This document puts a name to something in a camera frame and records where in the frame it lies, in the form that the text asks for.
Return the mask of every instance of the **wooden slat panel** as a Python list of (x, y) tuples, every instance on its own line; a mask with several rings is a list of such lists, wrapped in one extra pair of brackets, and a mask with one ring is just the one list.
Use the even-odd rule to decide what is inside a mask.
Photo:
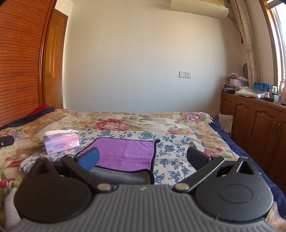
[(53, 5), (54, 0), (6, 0), (0, 6), (0, 126), (42, 104), (39, 67)]

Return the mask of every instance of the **purple towel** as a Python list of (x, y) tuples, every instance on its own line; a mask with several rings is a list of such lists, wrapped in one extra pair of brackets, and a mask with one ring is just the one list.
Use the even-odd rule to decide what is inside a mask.
[(156, 154), (156, 141), (131, 139), (98, 138), (78, 155), (93, 147), (99, 149), (99, 162), (96, 166), (111, 170), (135, 172), (148, 169), (153, 172)]

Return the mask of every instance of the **curtain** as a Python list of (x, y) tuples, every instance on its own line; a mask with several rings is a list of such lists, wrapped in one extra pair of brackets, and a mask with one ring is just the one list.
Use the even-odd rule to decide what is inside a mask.
[(244, 0), (230, 0), (230, 2), (243, 38), (248, 68), (248, 85), (252, 88), (254, 82), (259, 82), (259, 75), (255, 59), (253, 33), (249, 15)]

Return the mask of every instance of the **pink tissue box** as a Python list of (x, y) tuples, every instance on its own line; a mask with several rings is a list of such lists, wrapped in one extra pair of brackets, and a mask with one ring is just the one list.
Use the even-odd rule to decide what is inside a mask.
[(241, 81), (236, 79), (230, 79), (230, 84), (235, 86), (235, 90), (239, 91), (240, 87), (248, 86), (248, 81)]
[(75, 148), (80, 145), (78, 135), (75, 133), (45, 135), (43, 140), (48, 155)]

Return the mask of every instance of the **cabinet handle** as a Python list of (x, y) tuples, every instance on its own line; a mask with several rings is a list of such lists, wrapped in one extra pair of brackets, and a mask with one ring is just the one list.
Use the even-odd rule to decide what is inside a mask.
[(272, 134), (274, 134), (273, 130), (274, 130), (274, 126), (275, 126), (276, 122), (273, 123), (273, 127), (272, 127)]
[(280, 127), (280, 124), (278, 124), (278, 126), (277, 126), (276, 136), (278, 136), (279, 127)]

